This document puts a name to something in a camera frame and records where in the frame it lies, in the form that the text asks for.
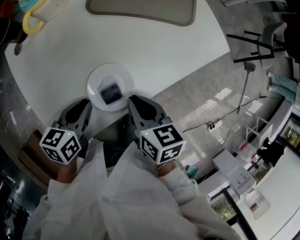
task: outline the hand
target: hand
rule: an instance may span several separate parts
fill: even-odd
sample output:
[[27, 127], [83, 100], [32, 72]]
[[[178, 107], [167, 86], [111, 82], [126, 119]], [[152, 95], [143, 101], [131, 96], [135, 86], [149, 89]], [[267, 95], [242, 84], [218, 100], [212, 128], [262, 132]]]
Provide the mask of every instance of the hand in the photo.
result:
[[77, 157], [75, 157], [68, 165], [61, 165], [58, 174], [57, 181], [61, 183], [71, 183], [76, 177], [77, 171]]
[[170, 171], [172, 171], [174, 168], [176, 168], [176, 165], [173, 160], [167, 162], [164, 166], [162, 166], [160, 169], [158, 169], [158, 176], [163, 177], [167, 175]]

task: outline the white round dish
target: white round dish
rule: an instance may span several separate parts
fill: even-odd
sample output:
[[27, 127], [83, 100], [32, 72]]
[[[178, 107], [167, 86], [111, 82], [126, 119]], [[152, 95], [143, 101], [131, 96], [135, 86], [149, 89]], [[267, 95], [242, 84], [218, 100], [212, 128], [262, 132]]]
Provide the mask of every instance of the white round dish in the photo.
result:
[[[110, 83], [116, 82], [123, 97], [106, 104], [100, 91]], [[88, 77], [87, 93], [92, 104], [100, 110], [114, 112], [127, 106], [127, 99], [134, 93], [134, 81], [130, 72], [120, 64], [106, 63], [95, 68]]]

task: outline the gray marble floor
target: gray marble floor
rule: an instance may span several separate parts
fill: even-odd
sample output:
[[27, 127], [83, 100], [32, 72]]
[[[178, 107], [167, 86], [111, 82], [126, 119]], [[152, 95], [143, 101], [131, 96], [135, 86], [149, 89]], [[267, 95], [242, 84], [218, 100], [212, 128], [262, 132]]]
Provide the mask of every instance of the gray marble floor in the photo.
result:
[[[262, 33], [264, 28], [263, 18], [270, 16], [272, 7], [270, 3], [257, 3], [247, 5], [237, 4], [224, 7], [222, 0], [207, 0], [215, 14], [224, 34], [244, 35], [244, 30]], [[169, 114], [173, 121], [178, 122], [182, 130], [197, 124], [216, 120], [224, 113], [232, 111], [241, 96], [246, 72], [242, 63], [234, 64], [232, 59], [247, 57], [251, 51], [256, 51], [255, 46], [234, 39], [228, 39], [231, 52], [216, 59], [208, 65], [193, 72], [178, 83], [159, 93], [154, 97]], [[6, 46], [0, 46], [0, 114], [3, 114], [7, 106], [15, 110], [15, 118], [21, 132], [21, 144], [16, 126], [10, 120], [9, 110], [6, 110], [0, 123], [0, 145], [12, 160], [17, 159], [21, 145], [24, 144], [34, 129], [44, 130], [35, 113], [26, 110], [27, 102], [20, 92], [6, 62], [4, 50]], [[256, 61], [256, 70], [251, 73], [245, 93], [245, 102], [260, 95], [280, 97], [274, 92], [267, 92], [268, 79], [266, 71], [262, 70], [260, 62]], [[283, 53], [276, 54], [276, 62], [271, 71], [289, 76], [287, 58]], [[219, 100], [215, 96], [224, 91], [231, 91], [224, 99]], [[262, 103], [256, 112], [261, 117], [267, 117], [277, 104], [276, 99], [260, 99]], [[187, 163], [199, 167], [198, 176], [205, 174], [213, 168], [212, 157], [222, 148], [234, 150], [237, 137], [243, 135], [243, 125], [253, 123], [253, 114], [249, 116], [245, 111], [251, 107], [249, 104], [242, 108], [239, 115], [232, 113], [225, 118], [222, 126], [212, 134], [206, 126], [185, 133], [188, 144], [183, 154]]]

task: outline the black square object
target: black square object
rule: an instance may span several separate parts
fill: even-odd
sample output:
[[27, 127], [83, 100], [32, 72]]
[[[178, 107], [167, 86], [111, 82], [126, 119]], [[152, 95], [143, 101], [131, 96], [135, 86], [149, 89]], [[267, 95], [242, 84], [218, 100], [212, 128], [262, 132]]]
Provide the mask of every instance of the black square object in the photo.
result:
[[142, 136], [142, 150], [154, 161], [158, 156], [158, 150]]
[[100, 91], [100, 95], [106, 105], [109, 105], [115, 101], [118, 101], [121, 97], [123, 97], [120, 88], [117, 84], [112, 84], [107, 88]]
[[45, 139], [43, 140], [43, 144], [51, 146], [51, 147], [56, 147], [59, 144], [59, 142], [60, 142], [62, 136], [64, 135], [64, 133], [65, 133], [64, 131], [51, 129], [48, 132]]
[[153, 132], [163, 147], [183, 140], [173, 125], [156, 128]]
[[52, 150], [52, 149], [49, 149], [49, 148], [44, 148], [44, 147], [42, 147], [42, 148], [45, 150], [47, 156], [48, 156], [50, 159], [52, 159], [52, 160], [54, 160], [54, 161], [58, 161], [58, 162], [63, 163], [63, 161], [61, 160], [61, 158], [60, 158], [60, 156], [58, 155], [57, 151]]
[[180, 145], [175, 146], [173, 148], [169, 148], [167, 150], [164, 150], [162, 155], [161, 155], [160, 163], [177, 157], [180, 153], [182, 145], [183, 144], [180, 144]]
[[70, 161], [71, 158], [79, 150], [79, 146], [74, 136], [70, 138], [69, 141], [60, 149], [61, 153], [64, 155], [67, 161]]

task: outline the yellow handle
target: yellow handle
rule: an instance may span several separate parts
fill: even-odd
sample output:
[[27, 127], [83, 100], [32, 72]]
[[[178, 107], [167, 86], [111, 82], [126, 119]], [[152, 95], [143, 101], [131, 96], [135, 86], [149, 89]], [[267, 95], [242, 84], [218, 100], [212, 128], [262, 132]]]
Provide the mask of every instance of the yellow handle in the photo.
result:
[[24, 15], [24, 18], [23, 18], [23, 23], [22, 23], [22, 26], [23, 26], [23, 30], [26, 34], [34, 34], [38, 31], [41, 30], [41, 28], [43, 27], [44, 25], [44, 22], [40, 21], [38, 23], [38, 25], [34, 28], [30, 27], [29, 26], [29, 18], [31, 16], [31, 12], [26, 12], [25, 15]]

